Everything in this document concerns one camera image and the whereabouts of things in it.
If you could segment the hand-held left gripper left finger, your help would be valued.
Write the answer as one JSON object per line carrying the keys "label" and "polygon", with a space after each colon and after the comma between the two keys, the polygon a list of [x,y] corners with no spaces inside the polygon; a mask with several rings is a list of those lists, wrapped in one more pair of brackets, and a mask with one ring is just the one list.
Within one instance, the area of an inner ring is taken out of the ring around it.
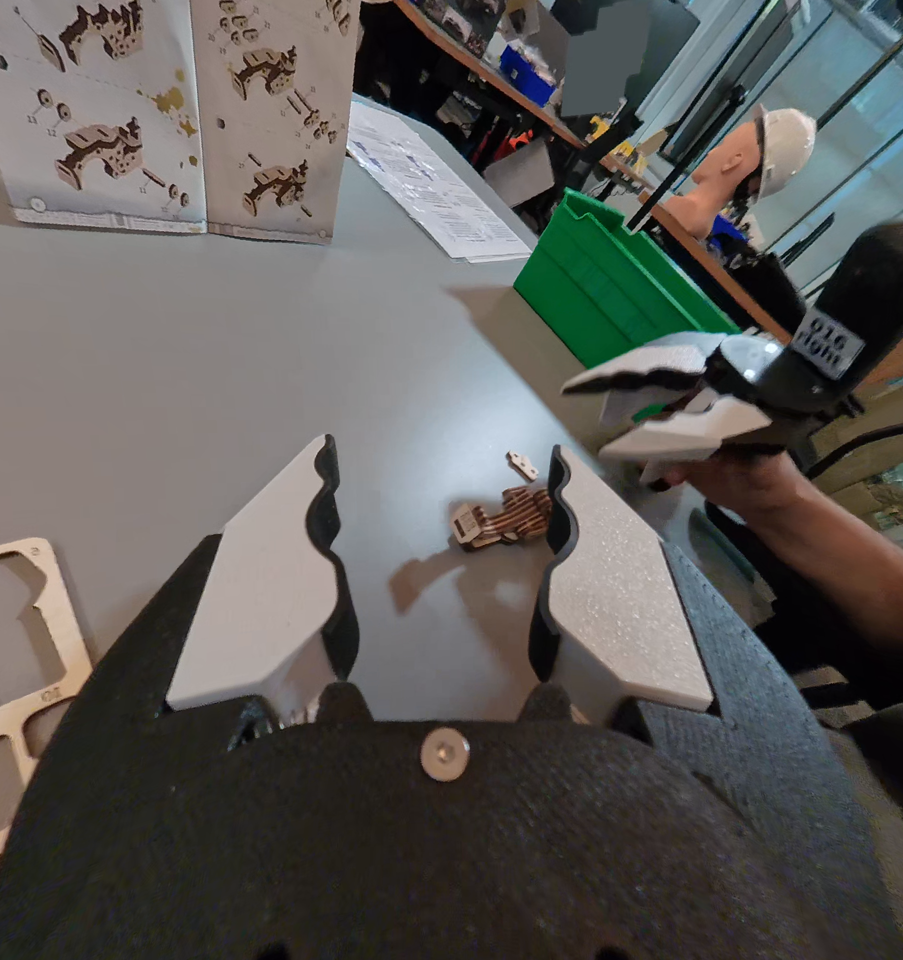
{"label": "hand-held left gripper left finger", "polygon": [[338,450],[319,435],[221,530],[166,694],[175,712],[262,699],[281,724],[314,719],[347,681],[360,627],[344,563]]}

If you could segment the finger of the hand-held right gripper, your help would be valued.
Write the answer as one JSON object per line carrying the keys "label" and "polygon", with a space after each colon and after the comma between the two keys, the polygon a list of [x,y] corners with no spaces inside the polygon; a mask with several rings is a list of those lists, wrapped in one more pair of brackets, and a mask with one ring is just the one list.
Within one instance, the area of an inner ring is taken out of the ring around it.
{"label": "finger of the hand-held right gripper", "polygon": [[602,395],[602,426],[620,426],[651,406],[666,406],[691,393],[724,340],[721,333],[667,334],[568,379],[561,394]]}
{"label": "finger of the hand-held right gripper", "polygon": [[675,464],[704,461],[723,443],[772,425],[758,407],[729,395],[696,397],[684,409],[666,418],[647,418],[606,443],[598,457],[605,461],[644,464],[640,481],[667,485]]}

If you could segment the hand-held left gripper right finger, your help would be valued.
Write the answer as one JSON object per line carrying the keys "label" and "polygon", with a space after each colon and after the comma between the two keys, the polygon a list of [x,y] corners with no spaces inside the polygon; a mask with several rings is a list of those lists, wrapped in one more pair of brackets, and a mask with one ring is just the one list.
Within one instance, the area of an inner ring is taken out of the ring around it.
{"label": "hand-held left gripper right finger", "polygon": [[538,680],[594,726],[638,701],[707,714],[715,694],[659,534],[563,444],[546,492],[552,559],[528,639]]}

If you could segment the layered wooden puzzle model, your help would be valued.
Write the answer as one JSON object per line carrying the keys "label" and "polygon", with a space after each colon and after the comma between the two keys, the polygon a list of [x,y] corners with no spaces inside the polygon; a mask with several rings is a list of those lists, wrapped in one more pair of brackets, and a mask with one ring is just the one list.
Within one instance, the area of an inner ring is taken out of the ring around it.
{"label": "layered wooden puzzle model", "polygon": [[482,506],[461,504],[449,520],[450,532],[465,550],[513,546],[537,540],[549,529],[553,498],[541,486],[514,486],[502,493],[502,505],[491,513]]}

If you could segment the grey desk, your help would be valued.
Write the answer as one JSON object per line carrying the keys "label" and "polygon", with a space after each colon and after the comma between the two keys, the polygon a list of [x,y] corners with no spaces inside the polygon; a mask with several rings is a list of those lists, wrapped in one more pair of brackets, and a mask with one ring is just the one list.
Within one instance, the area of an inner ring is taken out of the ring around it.
{"label": "grey desk", "polygon": [[37,762],[0,857],[0,958],[304,955],[397,927],[464,954],[607,920],[605,826],[550,800],[598,747],[570,719],[451,721],[476,770],[419,759],[442,721],[294,725],[264,694],[181,709],[168,688],[221,527],[317,437],[337,440],[336,554],[361,618],[363,679],[386,714],[476,710],[490,682],[468,617],[429,635],[373,601],[397,558],[434,546],[481,447],[541,451],[562,431],[478,346],[437,276],[372,203],[347,215],[366,257],[209,236],[0,231],[0,534],[63,550],[96,642],[116,637]]}

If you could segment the person's right hand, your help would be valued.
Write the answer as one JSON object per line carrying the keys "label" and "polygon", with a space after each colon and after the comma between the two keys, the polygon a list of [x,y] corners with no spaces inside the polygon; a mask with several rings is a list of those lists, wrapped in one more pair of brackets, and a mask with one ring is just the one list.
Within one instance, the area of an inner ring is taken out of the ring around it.
{"label": "person's right hand", "polygon": [[666,467],[661,484],[669,488],[688,484],[750,524],[795,517],[800,505],[820,493],[787,452],[746,457],[734,450],[718,451],[703,461]]}

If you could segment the green plastic bin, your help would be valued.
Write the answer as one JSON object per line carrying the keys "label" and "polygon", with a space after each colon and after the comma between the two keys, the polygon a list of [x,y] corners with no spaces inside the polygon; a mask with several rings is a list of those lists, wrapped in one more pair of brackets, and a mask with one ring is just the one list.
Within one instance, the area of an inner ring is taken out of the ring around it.
{"label": "green plastic bin", "polygon": [[585,368],[672,333],[740,333],[654,240],[625,222],[566,189],[514,282]]}

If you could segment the black bag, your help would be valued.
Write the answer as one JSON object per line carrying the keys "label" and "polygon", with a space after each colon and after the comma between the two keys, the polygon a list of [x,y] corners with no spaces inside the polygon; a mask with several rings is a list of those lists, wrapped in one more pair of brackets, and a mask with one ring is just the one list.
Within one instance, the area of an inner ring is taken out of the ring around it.
{"label": "black bag", "polygon": [[776,253],[738,251],[728,261],[726,271],[787,334],[798,330],[807,301]]}

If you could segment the white hard hat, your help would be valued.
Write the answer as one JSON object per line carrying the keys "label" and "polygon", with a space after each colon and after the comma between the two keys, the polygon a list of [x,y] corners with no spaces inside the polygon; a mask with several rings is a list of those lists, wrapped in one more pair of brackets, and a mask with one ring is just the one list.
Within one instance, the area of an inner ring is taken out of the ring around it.
{"label": "white hard hat", "polygon": [[760,153],[754,201],[781,192],[808,163],[815,149],[817,122],[793,108],[766,109],[758,103],[753,110]]}

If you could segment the mannequin head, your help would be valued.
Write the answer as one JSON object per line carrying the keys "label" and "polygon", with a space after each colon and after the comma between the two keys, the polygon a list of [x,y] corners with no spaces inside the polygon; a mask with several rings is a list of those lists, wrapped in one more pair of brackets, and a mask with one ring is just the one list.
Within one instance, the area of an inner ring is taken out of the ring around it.
{"label": "mannequin head", "polygon": [[713,147],[692,172],[692,188],[659,206],[692,239],[704,241],[717,216],[730,204],[741,184],[760,174],[762,148],[756,121],[739,124]]}

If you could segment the white panel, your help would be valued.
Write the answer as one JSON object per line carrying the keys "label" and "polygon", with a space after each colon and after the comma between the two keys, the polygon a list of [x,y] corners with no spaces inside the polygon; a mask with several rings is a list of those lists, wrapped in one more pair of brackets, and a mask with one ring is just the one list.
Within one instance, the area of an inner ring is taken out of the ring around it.
{"label": "white panel", "polygon": [[552,190],[555,178],[548,142],[538,139],[521,145],[492,162],[482,177],[509,209]]}

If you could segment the clear sleeved paper sheet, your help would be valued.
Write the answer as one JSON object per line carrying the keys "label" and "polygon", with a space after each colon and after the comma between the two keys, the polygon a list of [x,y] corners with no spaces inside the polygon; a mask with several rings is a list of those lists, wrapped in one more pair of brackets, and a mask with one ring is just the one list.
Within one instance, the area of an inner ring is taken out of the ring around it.
{"label": "clear sleeved paper sheet", "polygon": [[529,245],[400,116],[352,98],[347,149],[450,259],[530,257]]}

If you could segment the blue plastic bin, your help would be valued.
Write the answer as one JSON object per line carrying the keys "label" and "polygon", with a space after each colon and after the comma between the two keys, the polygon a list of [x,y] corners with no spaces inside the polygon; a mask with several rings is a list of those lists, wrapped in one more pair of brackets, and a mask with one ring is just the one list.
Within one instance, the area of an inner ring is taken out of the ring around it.
{"label": "blue plastic bin", "polygon": [[507,44],[499,57],[499,69],[517,92],[539,107],[547,105],[557,89],[551,68],[523,45]]}

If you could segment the long wooden-edged table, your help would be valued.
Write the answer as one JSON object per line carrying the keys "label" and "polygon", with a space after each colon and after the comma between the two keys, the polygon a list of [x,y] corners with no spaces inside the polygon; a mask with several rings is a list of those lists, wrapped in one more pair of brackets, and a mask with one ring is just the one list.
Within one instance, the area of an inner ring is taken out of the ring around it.
{"label": "long wooden-edged table", "polygon": [[[575,158],[592,149],[593,143],[578,138],[548,108],[532,102],[520,93],[497,69],[472,55],[464,45],[458,43],[430,20],[419,6],[407,1],[396,1],[395,6],[421,35],[467,74],[473,74],[477,78],[477,86],[465,87],[466,95],[478,100],[481,93],[489,93],[493,90],[496,97],[503,101],[503,104],[494,102],[495,115],[519,114],[520,118],[514,121],[516,126],[522,126],[527,118],[532,117],[538,128],[548,129],[552,137],[559,138],[571,148]],[[739,326],[745,330],[757,327],[778,337],[782,342],[788,341],[790,333],[760,306],[757,300],[722,268],[722,265],[709,254],[705,247],[693,238],[672,214],[662,208],[660,203],[653,205],[647,213],[641,214],[638,222],[641,225],[650,222],[653,227],[658,228],[668,238],[666,245],[668,252],[673,252],[675,248],[683,251],[680,262],[692,262],[694,264],[692,277],[695,280],[706,280],[707,292],[714,293],[720,290],[721,304],[734,305],[732,318]]]}

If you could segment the person's olive clothing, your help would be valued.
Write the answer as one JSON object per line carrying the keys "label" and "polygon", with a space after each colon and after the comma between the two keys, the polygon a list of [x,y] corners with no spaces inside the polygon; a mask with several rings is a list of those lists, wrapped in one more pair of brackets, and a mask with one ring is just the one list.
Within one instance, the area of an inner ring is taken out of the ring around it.
{"label": "person's olive clothing", "polygon": [[903,781],[853,738],[852,721],[867,716],[863,703],[817,709],[814,714],[865,813],[880,880],[903,938]]}

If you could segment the printed instruction sheet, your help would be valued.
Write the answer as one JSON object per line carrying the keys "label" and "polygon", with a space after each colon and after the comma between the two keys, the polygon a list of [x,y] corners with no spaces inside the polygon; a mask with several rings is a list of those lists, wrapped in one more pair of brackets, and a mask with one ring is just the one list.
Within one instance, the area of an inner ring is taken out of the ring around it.
{"label": "printed instruction sheet", "polygon": [[361,6],[0,1],[14,219],[330,243]]}

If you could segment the plywood frame sheet with cutouts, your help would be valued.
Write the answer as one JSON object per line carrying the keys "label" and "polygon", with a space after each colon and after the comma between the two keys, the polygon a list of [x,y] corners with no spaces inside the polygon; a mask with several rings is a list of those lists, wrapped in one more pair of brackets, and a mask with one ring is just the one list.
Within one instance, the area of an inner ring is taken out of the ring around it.
{"label": "plywood frame sheet with cutouts", "polygon": [[48,631],[63,671],[60,679],[0,705],[0,739],[9,741],[16,772],[22,785],[28,786],[38,765],[27,743],[28,722],[59,704],[74,701],[90,678],[93,666],[50,542],[42,537],[26,537],[0,544],[0,559],[12,556],[23,558],[42,577],[37,597],[29,601],[28,607],[37,612]]}

